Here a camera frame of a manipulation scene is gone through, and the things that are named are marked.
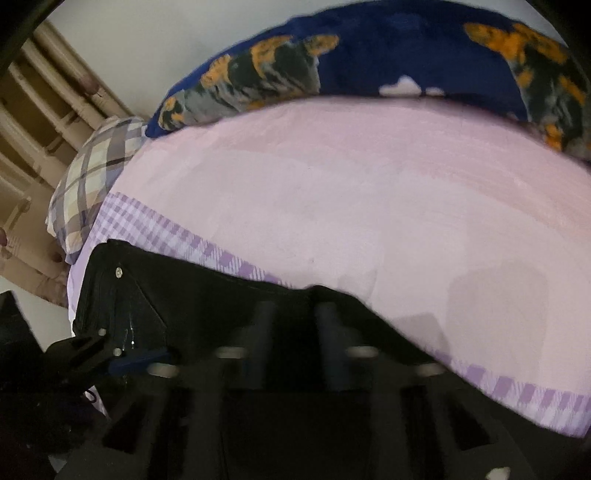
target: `plaid pillowcase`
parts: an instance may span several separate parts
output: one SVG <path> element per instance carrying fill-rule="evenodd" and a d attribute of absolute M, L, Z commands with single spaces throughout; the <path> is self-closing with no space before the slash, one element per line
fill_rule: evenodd
<path fill-rule="evenodd" d="M 57 238 L 66 261 L 74 264 L 103 200 L 125 164 L 146 141 L 146 122 L 136 116 L 111 117 L 92 134 L 51 197 L 47 231 Z"/>

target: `white wall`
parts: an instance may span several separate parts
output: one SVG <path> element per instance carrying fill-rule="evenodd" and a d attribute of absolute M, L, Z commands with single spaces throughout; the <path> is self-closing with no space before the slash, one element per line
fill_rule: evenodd
<path fill-rule="evenodd" d="M 68 311 L 30 294 L 4 277 L 0 277 L 0 293 L 12 290 L 18 306 L 29 322 L 33 334 L 44 350 L 53 342 L 70 337 Z"/>
<path fill-rule="evenodd" d="M 525 0 L 460 1 L 560 38 Z M 294 15 L 350 2 L 65 0 L 50 20 L 127 107 L 149 117 L 173 84 L 217 52 Z"/>

